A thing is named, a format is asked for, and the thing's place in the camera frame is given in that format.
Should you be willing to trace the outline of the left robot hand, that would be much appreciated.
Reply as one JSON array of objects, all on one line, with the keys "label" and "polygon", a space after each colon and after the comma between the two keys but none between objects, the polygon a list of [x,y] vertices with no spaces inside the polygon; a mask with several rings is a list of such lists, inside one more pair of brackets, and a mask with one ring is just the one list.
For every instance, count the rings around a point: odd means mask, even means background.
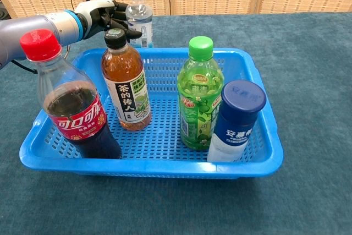
[{"label": "left robot hand", "polygon": [[128,42],[140,38],[142,33],[130,29],[126,23],[127,6],[126,3],[116,0],[91,0],[79,3],[74,13],[81,21],[85,21],[83,39],[89,39],[93,35],[109,29],[123,30]]}]

